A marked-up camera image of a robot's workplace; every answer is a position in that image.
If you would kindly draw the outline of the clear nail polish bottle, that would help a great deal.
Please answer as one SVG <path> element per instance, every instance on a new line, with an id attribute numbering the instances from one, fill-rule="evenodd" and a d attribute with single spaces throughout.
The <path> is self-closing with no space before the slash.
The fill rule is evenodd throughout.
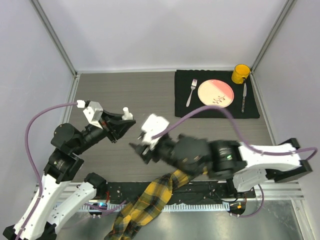
<path id="1" fill-rule="evenodd" d="M 130 113 L 130 112 L 129 113 L 124 113 L 121 118 L 124 121 L 129 121 L 129 120 L 133 120 L 134 119 L 133 114 Z"/>

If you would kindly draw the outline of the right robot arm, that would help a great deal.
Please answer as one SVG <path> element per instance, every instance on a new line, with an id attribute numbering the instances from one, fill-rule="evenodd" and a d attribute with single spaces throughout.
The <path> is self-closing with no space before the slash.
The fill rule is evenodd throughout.
<path id="1" fill-rule="evenodd" d="M 251 190 L 268 180 L 287 183 L 311 173 L 308 160 L 298 154 L 299 145 L 291 138 L 281 145 L 250 145 L 235 140 L 208 141 L 181 135 L 174 141 L 168 134 L 155 145 L 130 143 L 145 164 L 166 164 L 191 176 L 207 175 L 211 180 L 225 180 L 231 198 Z"/>

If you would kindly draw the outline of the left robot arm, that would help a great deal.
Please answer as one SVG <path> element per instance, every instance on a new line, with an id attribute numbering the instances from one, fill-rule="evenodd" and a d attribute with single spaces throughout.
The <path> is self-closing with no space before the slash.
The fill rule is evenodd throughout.
<path id="1" fill-rule="evenodd" d="M 123 108 L 122 114 L 103 110 L 98 116 L 98 121 L 88 124 L 82 131 L 70 123 L 55 129 L 51 140 L 55 150 L 43 170 L 41 185 L 19 222 L 4 229 L 6 239 L 55 240 L 80 207 L 93 198 L 100 200 L 106 195 L 107 181 L 92 172 L 78 190 L 56 205 L 84 163 L 80 155 L 104 138 L 116 143 L 136 123 L 127 107 Z"/>

